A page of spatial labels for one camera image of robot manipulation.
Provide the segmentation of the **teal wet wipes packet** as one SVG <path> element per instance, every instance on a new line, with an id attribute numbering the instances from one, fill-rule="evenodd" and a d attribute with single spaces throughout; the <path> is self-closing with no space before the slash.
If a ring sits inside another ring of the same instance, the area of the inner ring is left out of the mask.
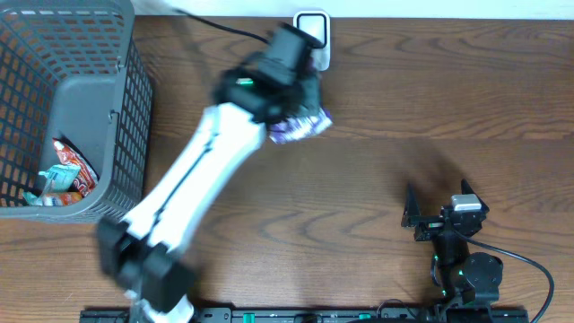
<path id="1" fill-rule="evenodd" d="M 73 192 L 69 188 L 73 185 L 79 169 L 74 166 L 54 165 L 46 171 L 40 171 L 39 175 L 46 178 L 46 185 L 39 196 L 31 192 L 25 192 L 23 198 L 30 206 L 43 206 L 41 197 L 47 193 Z"/>

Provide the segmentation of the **purple snack packet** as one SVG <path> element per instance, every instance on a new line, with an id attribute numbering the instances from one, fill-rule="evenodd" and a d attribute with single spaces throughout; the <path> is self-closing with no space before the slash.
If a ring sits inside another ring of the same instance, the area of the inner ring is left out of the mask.
<path id="1" fill-rule="evenodd" d="M 268 136 L 275 144 L 287 144 L 320 135 L 333 125 L 330 114 L 320 108 L 317 115 L 287 118 L 268 128 Z"/>

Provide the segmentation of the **orange-red snack bar wrapper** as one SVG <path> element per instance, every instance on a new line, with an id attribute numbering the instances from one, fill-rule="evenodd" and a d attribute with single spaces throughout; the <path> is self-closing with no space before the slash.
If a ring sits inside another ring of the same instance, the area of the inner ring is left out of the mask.
<path id="1" fill-rule="evenodd" d="M 73 185 L 83 197 L 88 196 L 99 183 L 97 173 L 93 167 L 68 144 L 56 138 L 53 138 L 52 142 L 60 163 L 79 169 L 78 174 L 74 178 Z"/>

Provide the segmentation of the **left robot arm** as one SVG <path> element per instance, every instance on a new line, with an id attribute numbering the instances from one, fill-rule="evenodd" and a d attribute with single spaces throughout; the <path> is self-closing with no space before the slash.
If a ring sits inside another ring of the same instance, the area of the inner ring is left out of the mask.
<path id="1" fill-rule="evenodd" d="M 264 50 L 222 73 L 213 105 L 156 187 L 96 229 L 100 267 L 126 291 L 130 322 L 188 322 L 195 277 L 180 261 L 203 216 L 271 125 L 320 111 L 319 71 L 330 30 L 283 23 Z"/>

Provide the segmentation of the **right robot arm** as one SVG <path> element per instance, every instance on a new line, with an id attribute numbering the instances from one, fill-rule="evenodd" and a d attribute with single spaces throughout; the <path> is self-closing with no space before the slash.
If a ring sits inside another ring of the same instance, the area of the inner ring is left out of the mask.
<path id="1" fill-rule="evenodd" d="M 466 180 L 437 215 L 424 215 L 412 185 L 407 186 L 401 226 L 413 228 L 416 241 L 433 245 L 432 281 L 443 298 L 417 319 L 425 322 L 492 322 L 491 305 L 500 298 L 502 261 L 488 253 L 472 253 L 468 240 L 483 227 L 490 208 Z"/>

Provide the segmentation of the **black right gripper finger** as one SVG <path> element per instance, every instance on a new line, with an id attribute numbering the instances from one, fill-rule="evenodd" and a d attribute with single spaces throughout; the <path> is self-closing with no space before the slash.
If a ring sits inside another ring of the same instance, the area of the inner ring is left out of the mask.
<path id="1" fill-rule="evenodd" d="M 421 220 L 422 214 L 411 184 L 407 185 L 404 212 L 401 220 L 403 228 L 415 227 Z"/>
<path id="2" fill-rule="evenodd" d="M 477 193 L 474 192 L 474 190 L 471 188 L 470 184 L 468 183 L 468 181 L 466 179 L 462 179 L 461 180 L 461 193 L 463 195 L 473 195 L 475 196 L 476 200 L 480 203 L 481 205 L 481 212 L 483 214 L 487 214 L 490 212 L 490 207 L 487 206 L 484 201 L 478 196 Z"/>

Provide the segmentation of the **orange tissue packet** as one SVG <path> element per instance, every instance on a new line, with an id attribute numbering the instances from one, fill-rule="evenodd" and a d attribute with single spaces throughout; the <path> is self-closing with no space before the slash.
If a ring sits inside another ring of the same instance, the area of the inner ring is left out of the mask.
<path id="1" fill-rule="evenodd" d="M 82 199 L 82 194 L 78 192 L 47 193 L 41 197 L 41 202 L 43 206 L 66 206 Z"/>

